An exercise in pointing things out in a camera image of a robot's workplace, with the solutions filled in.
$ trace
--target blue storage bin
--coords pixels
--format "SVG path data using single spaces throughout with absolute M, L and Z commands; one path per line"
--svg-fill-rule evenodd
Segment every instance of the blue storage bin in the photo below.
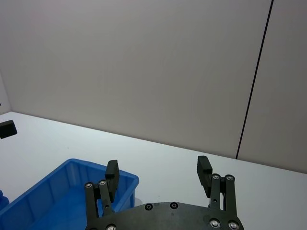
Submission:
M 105 179 L 106 166 L 70 159 L 51 172 L 3 210 L 0 230 L 84 230 L 86 206 L 84 184 Z M 112 208 L 115 212 L 134 207 L 136 175 L 119 171 L 119 184 Z M 100 200 L 97 201 L 102 215 Z

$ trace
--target white tabletop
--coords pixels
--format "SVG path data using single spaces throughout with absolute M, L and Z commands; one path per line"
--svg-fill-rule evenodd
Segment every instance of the white tabletop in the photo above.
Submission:
M 237 213 L 246 230 L 306 229 L 307 174 L 176 148 L 10 112 L 18 134 L 0 140 L 0 189 L 13 201 L 69 158 L 106 165 L 140 178 L 136 205 L 178 201 L 207 206 L 197 173 L 206 155 L 213 172 L 236 178 Z

